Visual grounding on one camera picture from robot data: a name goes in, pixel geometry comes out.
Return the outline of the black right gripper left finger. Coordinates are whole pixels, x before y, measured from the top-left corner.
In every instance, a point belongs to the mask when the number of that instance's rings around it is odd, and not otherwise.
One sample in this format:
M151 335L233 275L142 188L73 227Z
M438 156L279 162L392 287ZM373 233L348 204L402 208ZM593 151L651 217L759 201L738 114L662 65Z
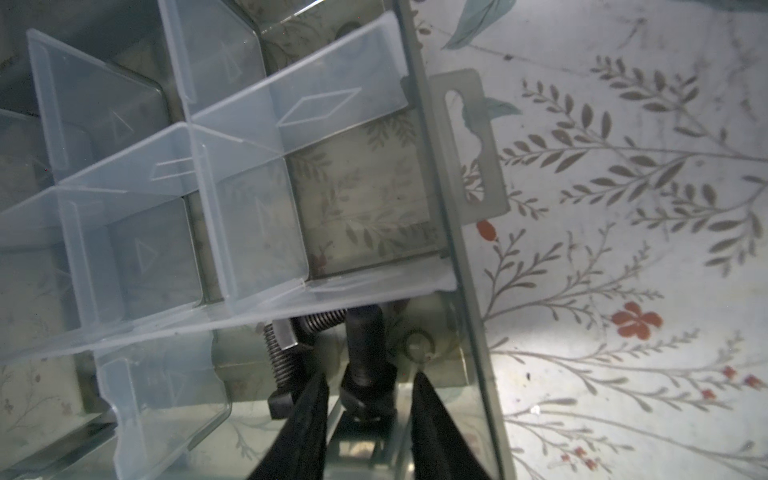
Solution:
M272 446L247 479L323 479L328 402L326 376L316 373Z

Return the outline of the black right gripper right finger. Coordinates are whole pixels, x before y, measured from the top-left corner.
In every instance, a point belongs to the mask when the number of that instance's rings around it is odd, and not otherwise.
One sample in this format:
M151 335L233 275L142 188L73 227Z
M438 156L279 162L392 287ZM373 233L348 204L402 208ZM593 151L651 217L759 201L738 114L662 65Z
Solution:
M416 479L490 479L423 372L414 377L411 419Z

